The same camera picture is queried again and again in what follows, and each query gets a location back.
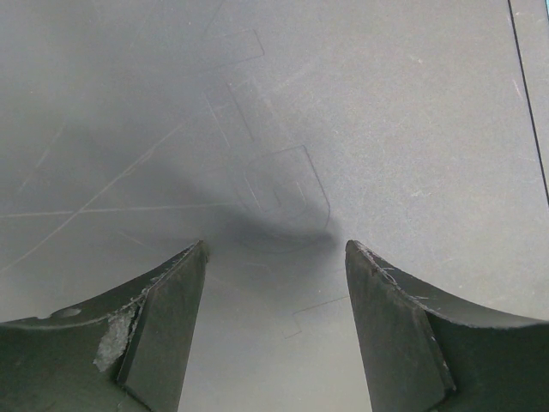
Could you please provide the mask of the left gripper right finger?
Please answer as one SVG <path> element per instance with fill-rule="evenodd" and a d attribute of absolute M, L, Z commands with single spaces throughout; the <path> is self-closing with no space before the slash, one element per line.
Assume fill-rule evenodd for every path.
<path fill-rule="evenodd" d="M 447 293 L 356 240 L 345 266 L 373 410 L 547 410 L 547 322 Z"/>

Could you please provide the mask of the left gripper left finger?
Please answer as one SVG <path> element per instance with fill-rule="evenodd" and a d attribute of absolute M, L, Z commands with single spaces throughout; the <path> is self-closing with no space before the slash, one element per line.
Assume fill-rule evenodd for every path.
<path fill-rule="evenodd" d="M 2 410 L 177 410 L 207 262 L 198 241 L 47 318 L 2 323 Z"/>

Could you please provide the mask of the black network switch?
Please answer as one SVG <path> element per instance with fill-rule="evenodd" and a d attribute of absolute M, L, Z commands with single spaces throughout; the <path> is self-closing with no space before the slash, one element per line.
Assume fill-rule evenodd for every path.
<path fill-rule="evenodd" d="M 183 411 L 370 408 L 350 239 L 548 317 L 541 1 L 4 1 L 1 319 L 203 240 Z"/>

